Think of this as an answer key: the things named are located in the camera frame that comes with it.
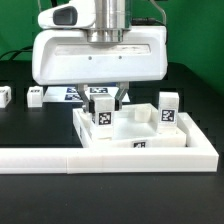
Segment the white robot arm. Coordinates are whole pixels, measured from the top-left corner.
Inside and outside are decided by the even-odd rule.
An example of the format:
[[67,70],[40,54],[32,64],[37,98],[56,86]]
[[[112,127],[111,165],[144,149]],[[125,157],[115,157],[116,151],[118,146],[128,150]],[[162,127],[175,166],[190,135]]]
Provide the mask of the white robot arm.
[[165,21],[131,15],[131,0],[70,0],[38,15],[32,76],[40,85],[75,84],[84,109],[92,83],[116,83],[114,108],[131,81],[160,80],[167,73]]

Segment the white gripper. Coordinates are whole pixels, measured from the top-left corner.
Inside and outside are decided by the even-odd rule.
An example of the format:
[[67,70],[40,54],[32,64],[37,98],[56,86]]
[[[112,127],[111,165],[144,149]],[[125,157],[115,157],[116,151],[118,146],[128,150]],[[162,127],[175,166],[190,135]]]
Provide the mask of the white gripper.
[[40,12],[32,76],[40,85],[77,84],[84,112],[94,112],[90,83],[118,82],[115,109],[128,81],[160,80],[167,72],[164,18],[134,18],[131,0],[70,0]]

